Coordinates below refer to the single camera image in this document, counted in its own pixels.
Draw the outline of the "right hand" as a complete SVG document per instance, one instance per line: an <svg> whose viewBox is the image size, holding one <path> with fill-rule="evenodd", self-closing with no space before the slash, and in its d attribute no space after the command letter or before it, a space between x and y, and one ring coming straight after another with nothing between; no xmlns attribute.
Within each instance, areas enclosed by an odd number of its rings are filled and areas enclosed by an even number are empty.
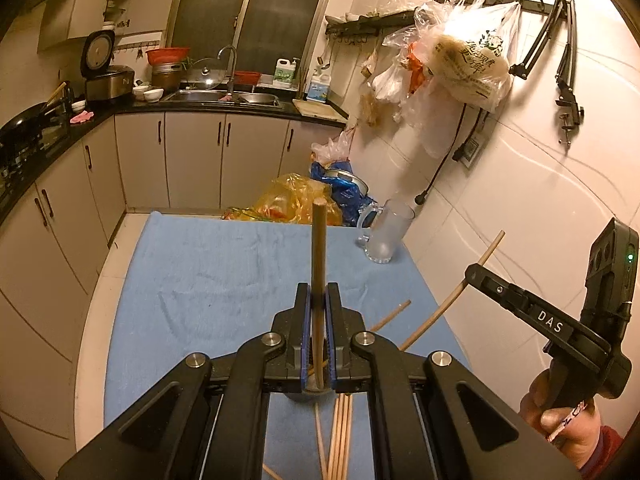
<svg viewBox="0 0 640 480"><path fill-rule="evenodd" d="M572 411L571 408L544 410L549 390L549 375L550 370L544 370L533 380L528 393L522 397L518 411L521 418L545 438L549 437ZM597 405L590 400L587 407L556 436L556 440L563 441L559 450L580 469L596 450L600 431L601 415Z"/></svg>

